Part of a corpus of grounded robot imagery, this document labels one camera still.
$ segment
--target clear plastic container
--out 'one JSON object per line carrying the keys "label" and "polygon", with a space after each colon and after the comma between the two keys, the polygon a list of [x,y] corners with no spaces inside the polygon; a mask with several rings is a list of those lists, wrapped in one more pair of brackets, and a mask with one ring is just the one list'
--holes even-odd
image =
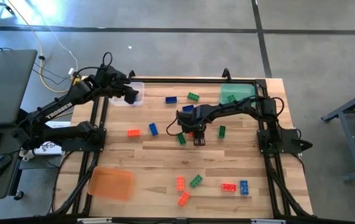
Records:
{"label": "clear plastic container", "polygon": [[109,101],[115,106],[142,106],[144,102],[144,83],[142,82],[131,82],[127,86],[132,87],[134,90],[139,91],[136,95],[135,102],[130,105],[129,103],[125,102],[124,97],[121,98],[113,97],[110,98]]}
{"label": "clear plastic container", "polygon": [[230,95],[234,95],[234,98],[239,101],[254,94],[255,88],[250,84],[222,84],[220,88],[220,103],[228,103],[227,97]]}

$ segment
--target orange plastic tray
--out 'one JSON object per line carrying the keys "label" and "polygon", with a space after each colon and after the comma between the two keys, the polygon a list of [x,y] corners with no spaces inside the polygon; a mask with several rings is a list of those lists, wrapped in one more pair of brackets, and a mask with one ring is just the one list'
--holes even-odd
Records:
{"label": "orange plastic tray", "polygon": [[128,200],[133,188],[133,174],[126,170],[95,167],[88,194],[117,200]]}

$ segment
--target green lego brick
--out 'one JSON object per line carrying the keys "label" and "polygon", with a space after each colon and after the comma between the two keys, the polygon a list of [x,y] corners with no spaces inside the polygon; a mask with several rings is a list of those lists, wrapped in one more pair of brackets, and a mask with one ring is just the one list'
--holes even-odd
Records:
{"label": "green lego brick", "polygon": [[181,146],[184,146],[186,144],[186,140],[184,140],[184,136],[182,133],[179,133],[177,135],[177,140],[179,140]]}
{"label": "green lego brick", "polygon": [[234,95],[230,95],[230,96],[228,96],[228,97],[227,97],[227,100],[229,101],[229,103],[231,103],[231,102],[235,101],[235,97],[234,97]]}
{"label": "green lego brick", "polygon": [[219,127],[219,138],[220,139],[225,138],[225,133],[226,133],[226,127],[225,126],[220,126]]}
{"label": "green lego brick", "polygon": [[187,96],[190,100],[194,100],[194,101],[199,101],[200,96],[194,93],[189,93],[189,95]]}
{"label": "green lego brick", "polygon": [[202,181],[202,177],[199,174],[197,174],[196,177],[190,182],[190,187],[196,188],[201,181]]}

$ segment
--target laptop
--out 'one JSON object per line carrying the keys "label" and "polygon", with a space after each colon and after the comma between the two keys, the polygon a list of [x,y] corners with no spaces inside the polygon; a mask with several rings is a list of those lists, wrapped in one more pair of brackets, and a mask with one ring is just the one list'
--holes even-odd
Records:
{"label": "laptop", "polygon": [[0,50],[0,125],[17,119],[36,55],[36,50]]}

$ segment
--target lego brick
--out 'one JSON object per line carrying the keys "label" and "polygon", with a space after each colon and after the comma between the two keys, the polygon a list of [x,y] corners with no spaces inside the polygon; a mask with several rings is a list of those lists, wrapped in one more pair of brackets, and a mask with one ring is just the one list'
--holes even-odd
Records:
{"label": "lego brick", "polygon": [[183,192],[182,196],[180,196],[179,198],[178,204],[183,207],[189,200],[189,197],[190,197],[189,193]]}
{"label": "lego brick", "polygon": [[189,98],[190,100],[194,100],[194,101],[199,101],[199,99],[200,99],[200,96],[199,95],[197,95],[197,94],[194,94],[194,93],[189,93],[188,94],[188,96],[187,96],[187,98]]}
{"label": "lego brick", "polygon": [[246,180],[240,180],[241,195],[248,195],[248,182]]}
{"label": "lego brick", "polygon": [[184,190],[184,179],[183,179],[183,177],[177,177],[177,179],[176,179],[176,190]]}
{"label": "lego brick", "polygon": [[177,135],[177,140],[179,140],[181,146],[184,146],[186,144],[186,140],[184,139],[183,133],[179,133]]}
{"label": "lego brick", "polygon": [[222,190],[228,192],[235,192],[235,184],[222,184]]}
{"label": "lego brick", "polygon": [[177,103],[178,98],[176,96],[165,97],[165,103]]}
{"label": "lego brick", "polygon": [[158,134],[157,127],[155,126],[155,123],[151,123],[148,125],[150,127],[151,134],[153,136],[156,136]]}
{"label": "lego brick", "polygon": [[139,129],[128,130],[128,137],[137,137],[140,136]]}
{"label": "lego brick", "polygon": [[196,177],[190,182],[190,187],[196,188],[201,181],[202,181],[202,177],[199,174],[197,174]]}
{"label": "lego brick", "polygon": [[194,108],[194,105],[183,106],[183,111],[184,112],[191,112],[193,108]]}
{"label": "lego brick", "polygon": [[226,127],[225,126],[220,126],[219,127],[219,138],[220,139],[225,138],[225,133],[226,133]]}
{"label": "lego brick", "polygon": [[230,95],[230,96],[228,96],[228,97],[227,97],[227,100],[229,101],[229,103],[231,103],[231,102],[235,101],[235,97],[234,97],[234,95]]}

